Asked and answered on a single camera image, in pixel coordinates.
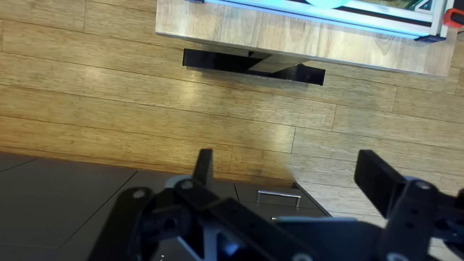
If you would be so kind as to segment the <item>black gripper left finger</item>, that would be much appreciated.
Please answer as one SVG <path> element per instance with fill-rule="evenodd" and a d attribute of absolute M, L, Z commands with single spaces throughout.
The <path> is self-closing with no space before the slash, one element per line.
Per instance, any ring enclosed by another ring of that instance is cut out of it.
<path fill-rule="evenodd" d="M 310 261 L 295 237 L 211 192 L 211 181 L 213 152 L 201 149 L 189 176 L 171 179 L 159 192 L 121 191 L 88 261 L 152 261 L 168 239 L 198 261 Z"/>

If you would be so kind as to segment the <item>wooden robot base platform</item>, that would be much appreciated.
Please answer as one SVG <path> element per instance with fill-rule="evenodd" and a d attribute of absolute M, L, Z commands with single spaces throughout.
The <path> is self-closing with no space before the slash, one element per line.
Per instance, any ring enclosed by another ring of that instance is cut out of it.
<path fill-rule="evenodd" d="M 424 43 L 227 4 L 156 0 L 155 7 L 155 31 L 166 36 L 429 75 L 448 74 L 456 45 L 455 30 Z"/>

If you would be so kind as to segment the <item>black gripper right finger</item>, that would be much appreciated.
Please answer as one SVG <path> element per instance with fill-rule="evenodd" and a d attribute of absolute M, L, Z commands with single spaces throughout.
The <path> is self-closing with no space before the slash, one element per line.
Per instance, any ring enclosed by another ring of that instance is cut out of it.
<path fill-rule="evenodd" d="M 462 192 L 404 176 L 371 149 L 358 152 L 353 181 L 387 220 L 377 246 L 384 261 L 426 261 L 432 239 L 464 259 Z"/>

